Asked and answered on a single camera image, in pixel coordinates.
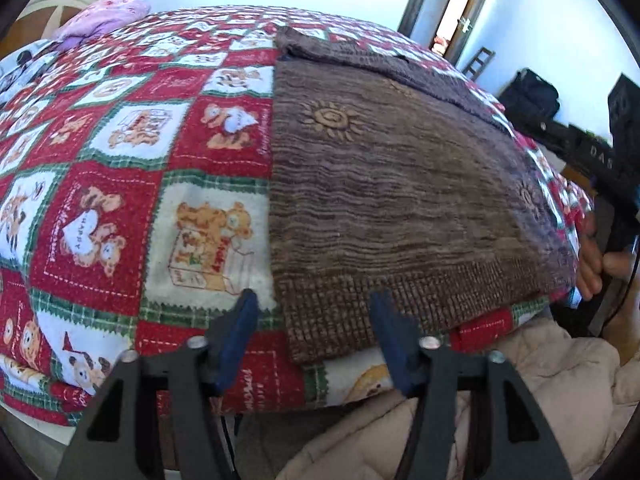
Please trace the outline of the person's right hand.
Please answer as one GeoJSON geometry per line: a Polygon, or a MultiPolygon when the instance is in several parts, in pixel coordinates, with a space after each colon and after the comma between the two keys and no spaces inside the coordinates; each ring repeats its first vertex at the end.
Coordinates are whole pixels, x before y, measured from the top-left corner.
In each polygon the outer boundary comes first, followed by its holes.
{"type": "Polygon", "coordinates": [[[590,300],[603,289],[606,276],[627,281],[634,266],[633,252],[600,251],[596,242],[597,223],[592,211],[579,223],[579,255],[576,285],[583,300],[590,300]]]}

